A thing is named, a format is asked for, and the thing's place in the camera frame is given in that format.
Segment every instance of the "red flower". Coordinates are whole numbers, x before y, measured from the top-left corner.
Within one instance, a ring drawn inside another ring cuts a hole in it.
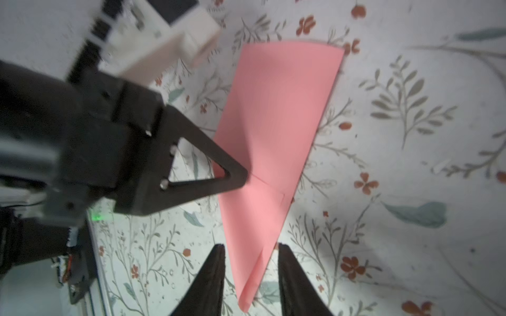
[[[163,78],[162,75],[159,75],[156,79],[155,79],[155,83],[156,83],[156,86],[161,86],[161,79]]]
[[[499,171],[495,177],[497,178],[497,181],[499,181],[500,183],[502,184],[505,184],[506,185],[506,172],[504,171]]]
[[[412,301],[406,301],[402,304],[402,310],[412,316],[431,316],[432,302],[424,302],[418,307]]]
[[[300,36],[302,32],[307,35],[315,25],[316,21],[314,20],[314,16],[310,15],[307,18],[301,18],[299,21],[299,28],[295,33],[297,36]]]
[[[375,189],[377,188],[380,183],[378,181],[371,181],[371,182],[367,182],[369,180],[369,173],[367,172],[363,172],[360,174],[360,177],[362,178],[363,182],[362,181],[355,181],[354,185],[355,185],[355,188],[362,188],[362,192],[364,194],[371,194],[371,189]]]
[[[139,267],[135,264],[130,269],[130,272],[132,273],[132,279],[137,279],[139,277]]]
[[[358,265],[358,258],[352,257],[351,259],[348,257],[343,257],[343,262],[341,264],[341,269],[348,273],[348,279],[354,280],[357,277],[357,273],[363,275],[365,273],[365,267],[363,265]]]
[[[360,52],[360,48],[357,47],[358,44],[360,44],[360,40],[358,38],[354,39],[352,44],[348,42],[345,43],[345,45],[343,46],[343,48],[345,49],[345,55],[349,55],[350,52],[358,54]]]
[[[339,124],[339,128],[340,128],[341,130],[348,130],[348,129],[350,129],[350,128],[351,128],[351,126],[352,126],[352,125],[351,125],[351,123],[350,123],[350,122],[344,122],[344,123]]]
[[[351,16],[354,19],[365,18],[365,6],[363,5],[354,6],[353,9],[351,10]]]

